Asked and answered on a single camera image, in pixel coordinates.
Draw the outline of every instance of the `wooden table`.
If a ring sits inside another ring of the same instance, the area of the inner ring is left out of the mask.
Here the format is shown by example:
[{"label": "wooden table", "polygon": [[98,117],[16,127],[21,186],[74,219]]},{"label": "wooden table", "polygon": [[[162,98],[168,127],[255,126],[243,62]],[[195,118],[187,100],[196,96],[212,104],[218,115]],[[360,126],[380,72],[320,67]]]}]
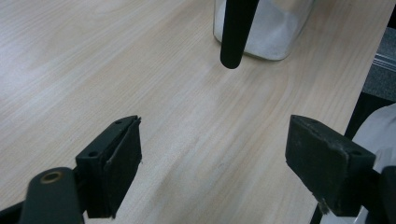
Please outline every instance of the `wooden table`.
[{"label": "wooden table", "polygon": [[112,121],[142,117],[115,221],[308,223],[285,163],[291,114],[343,133],[395,0],[318,0],[292,54],[219,62],[213,0],[0,3],[0,209]]}]

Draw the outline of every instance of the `gray surface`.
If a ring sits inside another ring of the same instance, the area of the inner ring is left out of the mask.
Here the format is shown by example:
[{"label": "gray surface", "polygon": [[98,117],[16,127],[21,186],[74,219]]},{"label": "gray surface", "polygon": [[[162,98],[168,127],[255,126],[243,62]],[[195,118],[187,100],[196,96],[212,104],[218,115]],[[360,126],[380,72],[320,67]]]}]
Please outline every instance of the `gray surface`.
[{"label": "gray surface", "polygon": [[[395,29],[387,28],[377,53],[396,60]],[[386,68],[372,65],[362,91],[396,102],[396,73]]]}]

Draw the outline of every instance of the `transparent container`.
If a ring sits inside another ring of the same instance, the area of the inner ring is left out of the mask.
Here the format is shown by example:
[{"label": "transparent container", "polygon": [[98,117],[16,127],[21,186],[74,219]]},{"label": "transparent container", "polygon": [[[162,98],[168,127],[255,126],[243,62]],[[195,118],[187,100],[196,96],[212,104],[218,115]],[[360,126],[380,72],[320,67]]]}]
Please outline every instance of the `transparent container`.
[{"label": "transparent container", "polygon": [[[245,53],[273,61],[286,58],[314,1],[260,0],[248,33]],[[226,0],[216,0],[213,35],[219,42],[222,41],[225,6]]]}]

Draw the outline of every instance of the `white container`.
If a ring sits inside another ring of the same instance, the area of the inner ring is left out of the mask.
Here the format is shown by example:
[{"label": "white container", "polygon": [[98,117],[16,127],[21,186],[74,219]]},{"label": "white container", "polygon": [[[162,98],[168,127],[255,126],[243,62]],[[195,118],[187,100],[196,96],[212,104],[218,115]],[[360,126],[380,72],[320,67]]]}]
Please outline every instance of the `white container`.
[{"label": "white container", "polygon": [[[260,0],[247,38],[245,53],[282,60],[304,27],[314,0]],[[226,0],[216,0],[213,34],[221,42]]]}]

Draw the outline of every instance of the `glass jar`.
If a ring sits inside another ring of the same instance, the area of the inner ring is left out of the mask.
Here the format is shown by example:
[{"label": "glass jar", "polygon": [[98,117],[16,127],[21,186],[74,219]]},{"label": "glass jar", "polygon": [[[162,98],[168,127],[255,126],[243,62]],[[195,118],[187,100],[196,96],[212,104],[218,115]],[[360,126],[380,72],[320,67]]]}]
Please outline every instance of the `glass jar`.
[{"label": "glass jar", "polygon": [[[245,53],[273,61],[286,58],[314,1],[260,0],[248,33]],[[213,35],[219,42],[222,41],[226,2],[215,2]]]}]

